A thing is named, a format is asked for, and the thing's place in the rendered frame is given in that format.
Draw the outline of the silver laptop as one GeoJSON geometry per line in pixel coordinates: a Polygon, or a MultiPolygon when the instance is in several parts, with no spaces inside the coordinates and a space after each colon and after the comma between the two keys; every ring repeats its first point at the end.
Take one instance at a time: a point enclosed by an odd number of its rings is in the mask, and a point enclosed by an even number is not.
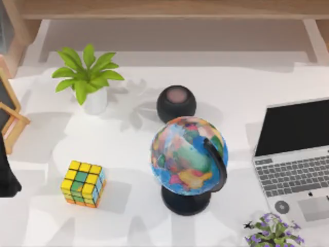
{"type": "Polygon", "coordinates": [[[329,97],[268,106],[252,162],[271,212],[329,224],[329,97]]]}

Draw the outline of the colourful globe on black stand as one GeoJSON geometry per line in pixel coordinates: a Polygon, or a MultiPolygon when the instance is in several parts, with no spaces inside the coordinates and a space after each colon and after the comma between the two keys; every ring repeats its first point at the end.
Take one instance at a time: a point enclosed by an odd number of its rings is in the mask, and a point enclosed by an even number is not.
{"type": "Polygon", "coordinates": [[[151,168],[165,206],[181,216],[203,211],[228,178],[228,148],[221,132],[197,117],[170,120],[152,140],[151,168]]]}

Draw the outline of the wooden shelf unit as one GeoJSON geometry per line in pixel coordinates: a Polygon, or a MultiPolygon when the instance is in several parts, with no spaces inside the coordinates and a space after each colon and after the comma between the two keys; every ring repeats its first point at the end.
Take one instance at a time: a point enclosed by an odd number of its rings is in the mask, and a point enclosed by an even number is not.
{"type": "Polygon", "coordinates": [[[0,0],[15,65],[58,66],[54,52],[116,51],[123,66],[329,67],[329,0],[0,0]]]}

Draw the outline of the green plant in white pot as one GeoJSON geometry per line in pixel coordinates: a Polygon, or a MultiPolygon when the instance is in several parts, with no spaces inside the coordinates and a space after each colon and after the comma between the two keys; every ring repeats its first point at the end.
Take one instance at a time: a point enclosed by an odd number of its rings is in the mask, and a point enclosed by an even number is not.
{"type": "Polygon", "coordinates": [[[82,56],[69,47],[57,51],[64,66],[52,73],[53,79],[60,79],[55,92],[70,89],[78,104],[89,115],[98,115],[105,111],[107,88],[110,81],[123,81],[124,77],[116,71],[119,65],[112,61],[115,52],[105,52],[95,56],[92,44],[87,44],[82,56]]]}

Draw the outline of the purple flowering plant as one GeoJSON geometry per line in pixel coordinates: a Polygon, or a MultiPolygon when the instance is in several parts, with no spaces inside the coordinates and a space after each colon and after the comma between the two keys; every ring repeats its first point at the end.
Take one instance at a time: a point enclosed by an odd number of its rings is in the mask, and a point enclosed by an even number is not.
{"type": "Polygon", "coordinates": [[[288,223],[274,213],[249,221],[243,229],[249,230],[245,236],[249,247],[305,247],[305,240],[299,235],[301,226],[295,221],[288,223]]]}

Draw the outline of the colourful puzzle cube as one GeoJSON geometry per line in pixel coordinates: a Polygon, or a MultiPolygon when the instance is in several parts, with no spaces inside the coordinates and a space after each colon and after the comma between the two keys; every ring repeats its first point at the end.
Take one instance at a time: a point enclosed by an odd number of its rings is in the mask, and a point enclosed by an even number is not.
{"type": "Polygon", "coordinates": [[[71,161],[60,189],[67,203],[97,208],[105,186],[101,166],[71,161]]]}

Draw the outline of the wooden framed blackboard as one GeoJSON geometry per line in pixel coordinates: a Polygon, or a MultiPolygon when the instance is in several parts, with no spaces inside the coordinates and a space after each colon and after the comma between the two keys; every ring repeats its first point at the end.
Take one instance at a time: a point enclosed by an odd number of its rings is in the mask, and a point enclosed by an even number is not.
{"type": "Polygon", "coordinates": [[[4,138],[7,154],[12,153],[13,146],[30,120],[20,114],[21,105],[16,94],[0,68],[0,131],[4,138]]]}

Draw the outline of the round black speaker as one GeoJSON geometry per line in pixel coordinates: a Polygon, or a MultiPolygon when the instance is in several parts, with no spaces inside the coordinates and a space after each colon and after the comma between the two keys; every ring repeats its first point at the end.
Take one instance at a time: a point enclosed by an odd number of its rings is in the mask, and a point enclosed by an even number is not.
{"type": "Polygon", "coordinates": [[[164,123],[182,116],[194,116],[196,108],[194,94],[182,85],[165,88],[156,102],[157,115],[164,123]]]}

